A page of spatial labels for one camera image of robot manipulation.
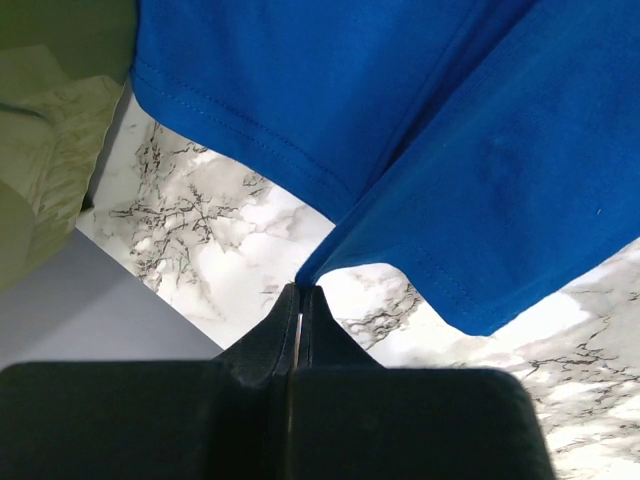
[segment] black object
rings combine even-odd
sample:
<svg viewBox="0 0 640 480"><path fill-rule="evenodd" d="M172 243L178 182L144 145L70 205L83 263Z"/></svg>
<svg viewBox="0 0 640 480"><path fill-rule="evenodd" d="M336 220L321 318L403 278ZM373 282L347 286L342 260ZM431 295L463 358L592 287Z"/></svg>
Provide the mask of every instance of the black object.
<svg viewBox="0 0 640 480"><path fill-rule="evenodd" d="M495 370L387 370L319 287L208 362L0 374L2 479L553 479L531 402Z"/></svg>

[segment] white marble pattern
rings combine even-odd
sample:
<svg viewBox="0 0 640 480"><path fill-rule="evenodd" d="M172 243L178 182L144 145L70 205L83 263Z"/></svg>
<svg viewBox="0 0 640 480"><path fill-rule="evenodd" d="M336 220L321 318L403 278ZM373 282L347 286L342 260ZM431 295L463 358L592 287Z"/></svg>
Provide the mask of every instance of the white marble pattern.
<svg viewBox="0 0 640 480"><path fill-rule="evenodd" d="M223 347L255 325L330 231L324 217L130 105L79 228ZM386 265L321 280L388 366L504 368L538 410L558 477L640 478L640 241L491 337L446 325Z"/></svg>

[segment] wrinkled fabric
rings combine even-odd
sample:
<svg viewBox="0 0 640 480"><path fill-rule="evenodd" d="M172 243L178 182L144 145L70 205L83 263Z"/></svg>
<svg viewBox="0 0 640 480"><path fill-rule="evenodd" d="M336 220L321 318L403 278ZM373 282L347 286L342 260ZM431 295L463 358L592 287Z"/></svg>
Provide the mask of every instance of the wrinkled fabric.
<svg viewBox="0 0 640 480"><path fill-rule="evenodd" d="M640 235L635 0L141 0L159 122L336 228L301 268L400 268L490 334Z"/></svg>

